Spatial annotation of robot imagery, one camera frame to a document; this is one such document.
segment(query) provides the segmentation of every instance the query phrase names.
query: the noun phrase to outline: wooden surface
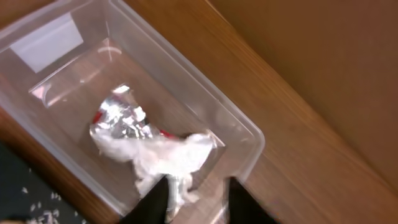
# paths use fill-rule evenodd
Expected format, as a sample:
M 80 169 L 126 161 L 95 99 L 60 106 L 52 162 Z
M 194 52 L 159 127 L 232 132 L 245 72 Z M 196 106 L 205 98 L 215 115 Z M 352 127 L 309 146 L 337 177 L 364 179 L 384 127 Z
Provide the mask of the wooden surface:
M 398 189 L 398 2 L 211 0 Z
M 283 223 L 398 222 L 391 188 L 205 1 L 127 2 L 262 130 L 266 147 L 245 186 Z M 116 220 L 4 112 L 1 130 L 84 215 Z

